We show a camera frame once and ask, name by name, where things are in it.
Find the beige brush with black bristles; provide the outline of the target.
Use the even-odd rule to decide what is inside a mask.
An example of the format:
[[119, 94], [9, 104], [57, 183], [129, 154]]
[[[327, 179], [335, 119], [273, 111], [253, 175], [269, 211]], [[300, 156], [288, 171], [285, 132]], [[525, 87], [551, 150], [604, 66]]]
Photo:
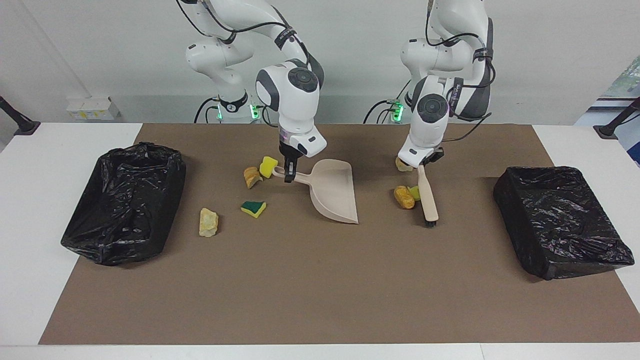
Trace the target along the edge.
[[426, 177], [425, 166], [423, 164], [417, 167], [417, 182], [425, 225], [428, 228], [434, 228], [439, 220], [439, 214], [432, 187]]

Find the beige plastic dustpan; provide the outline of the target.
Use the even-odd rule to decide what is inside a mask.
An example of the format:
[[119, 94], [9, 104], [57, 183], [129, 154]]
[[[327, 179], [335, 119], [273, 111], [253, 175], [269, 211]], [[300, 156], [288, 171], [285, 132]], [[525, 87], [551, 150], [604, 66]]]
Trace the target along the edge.
[[359, 223], [353, 169], [349, 162], [321, 159], [311, 173], [296, 173], [294, 181], [309, 186], [311, 202], [322, 216], [339, 223]]

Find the brown bread roll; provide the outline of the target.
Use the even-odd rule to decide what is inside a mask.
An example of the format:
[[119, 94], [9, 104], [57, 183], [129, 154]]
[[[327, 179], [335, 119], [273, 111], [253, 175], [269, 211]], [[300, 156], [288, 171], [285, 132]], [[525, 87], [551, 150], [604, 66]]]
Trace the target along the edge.
[[393, 190], [393, 195], [400, 208], [410, 210], [415, 207], [416, 200], [409, 187], [397, 186]]

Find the yellow green sponge piece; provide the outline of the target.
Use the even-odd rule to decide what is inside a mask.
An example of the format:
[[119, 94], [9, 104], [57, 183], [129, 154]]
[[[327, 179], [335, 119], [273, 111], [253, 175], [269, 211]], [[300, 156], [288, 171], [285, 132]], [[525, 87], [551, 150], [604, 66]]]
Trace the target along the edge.
[[259, 218], [267, 207], [266, 202], [246, 201], [240, 205], [240, 209], [245, 214], [249, 214], [253, 218]]

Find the black bin with tight bag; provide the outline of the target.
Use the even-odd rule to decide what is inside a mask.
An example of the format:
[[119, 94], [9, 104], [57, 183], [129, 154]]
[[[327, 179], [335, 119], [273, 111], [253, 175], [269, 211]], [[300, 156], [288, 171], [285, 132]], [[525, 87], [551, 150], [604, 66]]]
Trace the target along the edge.
[[566, 280], [633, 266], [633, 251], [571, 166], [510, 166], [494, 202], [521, 267], [542, 280]]

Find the black bin with loose bag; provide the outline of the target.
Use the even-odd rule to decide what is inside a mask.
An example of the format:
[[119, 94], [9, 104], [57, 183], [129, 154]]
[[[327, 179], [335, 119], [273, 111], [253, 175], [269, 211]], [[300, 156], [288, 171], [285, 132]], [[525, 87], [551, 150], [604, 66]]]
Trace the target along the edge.
[[61, 238], [94, 264], [144, 262], [162, 253], [186, 182], [182, 153], [139, 142], [101, 155]]

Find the pale bread chunk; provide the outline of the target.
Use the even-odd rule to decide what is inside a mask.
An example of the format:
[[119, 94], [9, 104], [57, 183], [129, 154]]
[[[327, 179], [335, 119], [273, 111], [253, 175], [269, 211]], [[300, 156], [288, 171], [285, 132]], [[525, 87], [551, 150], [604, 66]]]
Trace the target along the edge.
[[219, 216], [208, 208], [201, 208], [199, 212], [199, 230], [200, 237], [210, 238], [218, 232]]

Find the brown paper table mat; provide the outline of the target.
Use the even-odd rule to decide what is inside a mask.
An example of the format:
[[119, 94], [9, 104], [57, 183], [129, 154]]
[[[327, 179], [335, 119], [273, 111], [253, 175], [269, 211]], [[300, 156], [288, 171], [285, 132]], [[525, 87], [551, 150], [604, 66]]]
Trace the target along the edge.
[[[322, 125], [320, 158], [350, 162], [358, 224], [326, 219], [307, 186], [243, 171], [278, 153], [265, 125], [145, 124], [182, 153], [186, 182], [163, 253], [118, 267], [79, 259], [42, 345], [640, 342], [615, 272], [545, 281], [518, 262], [494, 198], [510, 166], [552, 162], [527, 125], [482, 125], [427, 169], [439, 221], [403, 210], [416, 184], [398, 125]], [[246, 201], [266, 202], [254, 218]], [[218, 230], [199, 236], [202, 208]]]

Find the black clamp stand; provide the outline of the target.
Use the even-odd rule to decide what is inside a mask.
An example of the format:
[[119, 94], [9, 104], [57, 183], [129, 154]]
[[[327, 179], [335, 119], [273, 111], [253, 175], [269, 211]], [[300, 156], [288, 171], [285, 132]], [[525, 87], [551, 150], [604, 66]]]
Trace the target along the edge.
[[41, 125], [40, 121], [34, 121], [22, 114], [22, 112], [14, 109], [2, 96], [0, 96], [0, 109], [18, 126], [18, 130], [14, 132], [14, 136], [30, 136], [34, 134]]
[[618, 127], [640, 117], [640, 96], [634, 99], [626, 108], [605, 125], [593, 125], [596, 134], [604, 140], [617, 141], [615, 131]]

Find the blue white board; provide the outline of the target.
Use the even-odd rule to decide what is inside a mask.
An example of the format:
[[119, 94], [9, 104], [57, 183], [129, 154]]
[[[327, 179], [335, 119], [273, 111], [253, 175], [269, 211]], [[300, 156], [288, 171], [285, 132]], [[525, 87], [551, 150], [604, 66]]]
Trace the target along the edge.
[[[630, 123], [631, 121], [635, 120], [636, 118], [640, 117], [640, 112], [626, 120], [624, 120], [621, 123], [622, 125], [626, 125], [627, 123]], [[635, 162], [635, 164], [640, 167], [640, 141], [638, 141], [635, 145], [631, 146], [631, 148], [629, 148], [629, 150], [627, 150], [627, 155], [629, 155], [629, 157]]]

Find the green printed poster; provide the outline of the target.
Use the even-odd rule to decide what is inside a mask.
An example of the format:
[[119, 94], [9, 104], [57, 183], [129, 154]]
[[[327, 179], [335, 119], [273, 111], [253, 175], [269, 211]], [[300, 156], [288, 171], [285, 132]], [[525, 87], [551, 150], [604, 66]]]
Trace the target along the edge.
[[640, 55], [618, 75], [602, 96], [617, 100], [640, 97]]

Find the white wall socket box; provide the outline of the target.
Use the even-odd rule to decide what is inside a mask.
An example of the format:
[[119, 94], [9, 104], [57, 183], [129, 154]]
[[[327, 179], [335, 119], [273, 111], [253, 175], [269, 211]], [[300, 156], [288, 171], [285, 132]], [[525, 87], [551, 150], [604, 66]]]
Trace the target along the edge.
[[121, 111], [110, 96], [67, 98], [67, 113], [76, 121], [114, 121]]

